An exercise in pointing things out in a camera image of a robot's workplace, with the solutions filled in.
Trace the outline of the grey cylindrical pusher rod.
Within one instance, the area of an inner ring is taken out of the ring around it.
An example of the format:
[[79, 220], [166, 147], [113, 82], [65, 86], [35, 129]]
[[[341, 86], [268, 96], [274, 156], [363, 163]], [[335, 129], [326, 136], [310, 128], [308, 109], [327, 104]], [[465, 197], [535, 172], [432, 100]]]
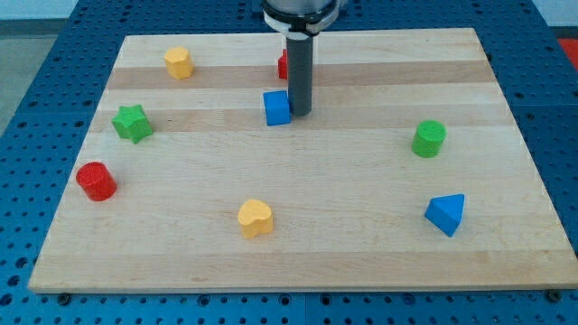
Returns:
[[287, 39], [288, 100], [294, 116], [312, 111], [313, 39]]

